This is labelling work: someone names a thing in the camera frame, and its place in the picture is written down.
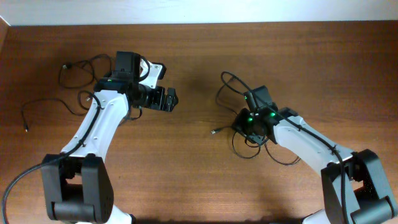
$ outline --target wooden table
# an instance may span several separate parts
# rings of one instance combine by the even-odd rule
[[[116,131],[106,167],[125,212],[162,221],[271,221],[323,208],[320,177],[305,163],[284,167],[265,152],[240,159],[231,151],[231,130],[210,134],[234,119],[214,101],[223,70],[253,88],[266,85],[279,107],[291,107],[330,139],[372,149],[398,197],[396,21],[11,27],[0,59],[0,193],[44,155],[59,153],[83,120],[59,103],[31,105],[25,133],[21,104],[56,96],[79,110],[76,91],[57,85],[60,66],[118,50],[164,63],[158,84],[174,87],[180,99],[172,113],[144,110]],[[101,76],[107,61],[95,67]],[[68,76],[89,78],[76,70]],[[221,97],[236,110],[246,106],[229,90]],[[236,147],[254,152],[241,137]],[[295,157],[269,147],[280,160]],[[7,211],[11,223],[52,223],[40,172],[15,186]]]

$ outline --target white background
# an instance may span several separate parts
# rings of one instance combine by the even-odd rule
[[[12,26],[398,19],[398,0],[0,0]]]

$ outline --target robotic arm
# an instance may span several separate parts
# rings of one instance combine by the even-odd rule
[[[383,223],[397,216],[397,202],[375,153],[369,149],[353,152],[311,128],[295,111],[289,108],[278,110],[265,86],[248,91],[244,96],[250,110],[241,110],[233,129],[253,144],[260,145],[266,136],[294,152],[322,178],[325,209],[305,218],[302,223],[344,223],[342,189],[349,224]],[[336,154],[308,132],[335,147],[345,168],[343,177]],[[345,178],[343,188],[341,178]],[[354,190],[350,181],[363,181],[363,186]]]
[[[51,220],[67,223],[130,224],[132,215],[113,204],[113,189],[104,162],[108,147],[121,120],[131,107],[171,112],[178,103],[175,89],[157,86],[166,67],[150,63],[134,52],[117,52],[116,69],[95,85],[93,100],[86,117],[60,155],[47,154],[43,162],[52,161],[71,151],[92,125],[83,144],[69,157],[42,168],[47,215]],[[81,175],[81,184],[68,179]]]

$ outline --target white wall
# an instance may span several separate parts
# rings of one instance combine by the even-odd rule
[[[398,19],[398,0],[0,0],[12,26]]]

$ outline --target brown table surface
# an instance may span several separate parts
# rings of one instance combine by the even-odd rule
[[[330,139],[372,149],[398,197],[396,21],[11,27],[0,59],[0,193],[44,155],[59,153],[83,120],[60,103],[31,105],[25,133],[21,104],[56,96],[81,111],[77,91],[57,85],[60,66],[118,50],[164,63],[158,85],[174,87],[180,99],[172,113],[146,109],[116,131],[106,168],[123,211],[163,221],[271,221],[323,208],[320,177],[304,162],[284,167],[265,152],[240,159],[231,151],[232,130],[210,134],[234,119],[215,105],[223,70],[252,88],[266,85],[280,108],[291,107]],[[96,61],[97,76],[107,67]],[[75,69],[67,81],[88,78]],[[229,90],[221,97],[236,110],[246,106]],[[236,140],[241,153],[254,153]],[[269,148],[280,160],[295,157]],[[40,172],[13,188],[7,211],[11,223],[51,223]]]

